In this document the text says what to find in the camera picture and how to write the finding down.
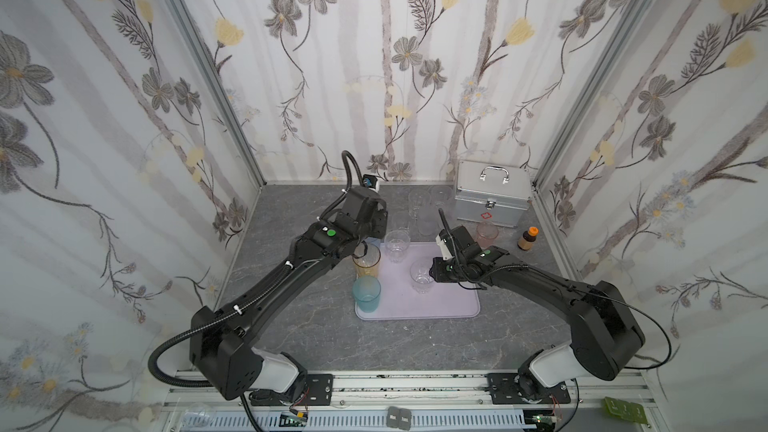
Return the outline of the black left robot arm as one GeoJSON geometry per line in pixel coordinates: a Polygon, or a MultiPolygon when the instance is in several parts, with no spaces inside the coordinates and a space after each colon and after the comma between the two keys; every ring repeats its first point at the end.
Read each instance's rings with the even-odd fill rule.
{"type": "Polygon", "coordinates": [[[173,387],[213,387],[226,400],[257,390],[271,392],[282,402],[300,401],[307,388],[306,369],[287,353],[259,349],[259,337],[291,301],[352,256],[366,239],[383,238],[387,219],[386,202],[378,192],[349,187],[292,240],[287,256],[255,286],[216,311],[201,308],[189,330],[159,345],[148,358],[148,371],[173,387]],[[176,378],[159,366],[160,357],[183,342],[202,375],[199,380],[176,378]]]}

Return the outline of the clear faceted glass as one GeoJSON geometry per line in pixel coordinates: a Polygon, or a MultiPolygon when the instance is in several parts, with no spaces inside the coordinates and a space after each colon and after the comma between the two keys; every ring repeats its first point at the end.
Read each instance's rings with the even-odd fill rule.
{"type": "Polygon", "coordinates": [[[411,287],[419,294],[427,294],[434,285],[434,279],[430,275],[432,259],[422,257],[415,260],[410,267],[411,287]]]}
{"type": "Polygon", "coordinates": [[[401,263],[411,244],[410,234],[405,229],[389,231],[384,238],[385,254],[392,263],[401,263]]]}

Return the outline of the teal dotted plastic tumbler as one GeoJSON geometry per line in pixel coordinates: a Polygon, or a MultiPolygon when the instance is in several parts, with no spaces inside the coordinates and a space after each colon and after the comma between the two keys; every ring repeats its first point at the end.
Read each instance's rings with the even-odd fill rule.
{"type": "Polygon", "coordinates": [[[370,275],[361,276],[355,280],[352,294],[356,306],[361,312],[372,313],[379,306],[381,284],[376,277],[370,275]]]}

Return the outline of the clear tall tumbler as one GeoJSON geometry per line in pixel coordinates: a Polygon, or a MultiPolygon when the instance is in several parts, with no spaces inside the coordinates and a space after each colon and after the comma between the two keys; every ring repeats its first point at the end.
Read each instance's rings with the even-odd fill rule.
{"type": "Polygon", "coordinates": [[[429,189],[430,205],[428,211],[428,224],[430,234],[437,234],[442,228],[442,220],[439,210],[442,209],[448,224],[454,221],[455,200],[453,189],[447,185],[436,185],[429,189]]]}
{"type": "Polygon", "coordinates": [[[417,220],[419,214],[426,209],[431,202],[430,193],[423,188],[414,188],[408,194],[409,216],[417,220]]]}

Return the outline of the lilac plastic tray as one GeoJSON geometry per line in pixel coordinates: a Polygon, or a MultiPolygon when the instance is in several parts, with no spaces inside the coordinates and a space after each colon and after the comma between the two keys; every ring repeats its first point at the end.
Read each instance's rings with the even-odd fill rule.
{"type": "Polygon", "coordinates": [[[476,317],[481,304],[476,291],[466,290],[458,284],[419,284],[411,276],[414,263],[441,258],[434,242],[412,243],[400,263],[393,263],[387,255],[379,262],[378,281],[381,286],[379,303],[372,312],[364,312],[355,305],[355,313],[364,321],[464,319],[476,317]]]}

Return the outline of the yellow plastic tumbler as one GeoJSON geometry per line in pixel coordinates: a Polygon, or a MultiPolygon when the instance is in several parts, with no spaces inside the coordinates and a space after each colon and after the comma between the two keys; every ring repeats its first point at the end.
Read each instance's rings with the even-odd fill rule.
{"type": "Polygon", "coordinates": [[[362,242],[356,247],[352,258],[358,278],[365,276],[377,278],[379,276],[381,251],[376,244],[367,241],[362,242]]]}

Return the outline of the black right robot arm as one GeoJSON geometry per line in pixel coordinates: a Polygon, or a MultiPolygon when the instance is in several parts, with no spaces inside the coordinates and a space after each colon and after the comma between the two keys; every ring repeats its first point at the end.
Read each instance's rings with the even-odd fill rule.
{"type": "Polygon", "coordinates": [[[561,318],[570,338],[541,349],[521,365],[512,380],[513,393],[524,402],[549,397],[569,380],[594,377],[614,380],[638,356],[646,337],[635,316],[650,315],[628,304],[617,287],[573,281],[531,265],[506,249],[483,248],[459,226],[443,229],[435,242],[440,255],[430,276],[437,283],[500,288],[514,292],[561,318]]]}

